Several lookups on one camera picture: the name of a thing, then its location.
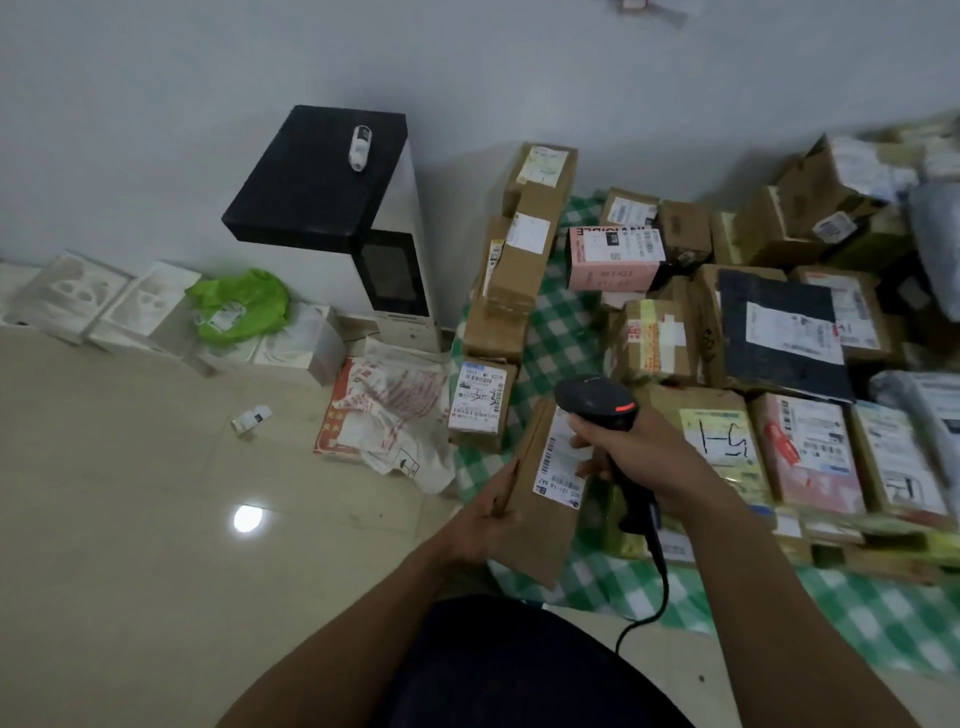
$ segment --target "barcode scanner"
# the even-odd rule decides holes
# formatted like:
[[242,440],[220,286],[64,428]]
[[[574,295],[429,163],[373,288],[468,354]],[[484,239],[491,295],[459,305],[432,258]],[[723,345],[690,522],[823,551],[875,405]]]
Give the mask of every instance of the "barcode scanner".
[[[562,410],[576,414],[594,425],[622,432],[630,431],[634,426],[636,413],[640,410],[629,389],[605,376],[588,375],[563,379],[554,386],[553,396]],[[660,608],[652,617],[635,621],[623,630],[616,641],[616,651],[619,652],[620,643],[630,630],[656,621],[663,615],[670,594],[666,562],[663,560],[663,549],[657,533],[660,528],[657,499],[649,490],[627,477],[609,453],[607,456],[613,482],[623,493],[623,499],[627,503],[627,513],[620,519],[619,528],[624,533],[643,536],[663,582],[663,603]]]

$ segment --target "barcode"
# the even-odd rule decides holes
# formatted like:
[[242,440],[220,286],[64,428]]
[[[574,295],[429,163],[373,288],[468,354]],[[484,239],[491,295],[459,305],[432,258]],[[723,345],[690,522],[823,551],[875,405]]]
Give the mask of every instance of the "barcode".
[[543,462],[540,464],[540,472],[544,475],[550,470],[550,460],[553,457],[553,448],[557,445],[557,438],[551,437],[546,444],[546,450],[543,451]]
[[780,402],[780,413],[783,416],[783,431],[790,433],[793,431],[793,420],[790,418],[790,405],[786,400]]
[[820,452],[826,452],[830,455],[843,454],[842,448],[835,448],[833,445],[821,445],[820,443],[813,443],[808,440],[804,442],[804,449],[819,450]]

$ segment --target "white wall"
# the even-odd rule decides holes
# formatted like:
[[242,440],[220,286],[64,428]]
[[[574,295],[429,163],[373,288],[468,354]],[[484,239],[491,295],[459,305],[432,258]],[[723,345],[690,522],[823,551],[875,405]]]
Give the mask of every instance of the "white wall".
[[955,0],[709,0],[680,29],[610,0],[7,0],[0,256],[131,273],[266,267],[363,312],[336,258],[238,243],[220,215],[294,104],[403,111],[442,321],[519,141],[611,184],[739,203],[827,128],[960,98]]

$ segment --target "pink box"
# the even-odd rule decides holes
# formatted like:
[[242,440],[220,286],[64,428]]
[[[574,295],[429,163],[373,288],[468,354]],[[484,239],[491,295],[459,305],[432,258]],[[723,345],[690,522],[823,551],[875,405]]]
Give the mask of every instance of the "pink box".
[[571,291],[646,292],[666,258],[653,228],[570,228],[566,254]]
[[801,511],[866,513],[840,405],[765,394],[750,409],[779,502]]

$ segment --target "dark shorts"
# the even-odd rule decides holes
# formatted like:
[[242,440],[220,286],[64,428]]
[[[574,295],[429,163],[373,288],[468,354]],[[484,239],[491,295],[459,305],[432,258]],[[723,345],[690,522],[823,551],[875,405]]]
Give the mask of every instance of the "dark shorts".
[[472,595],[434,604],[372,725],[691,724],[643,675],[564,619]]

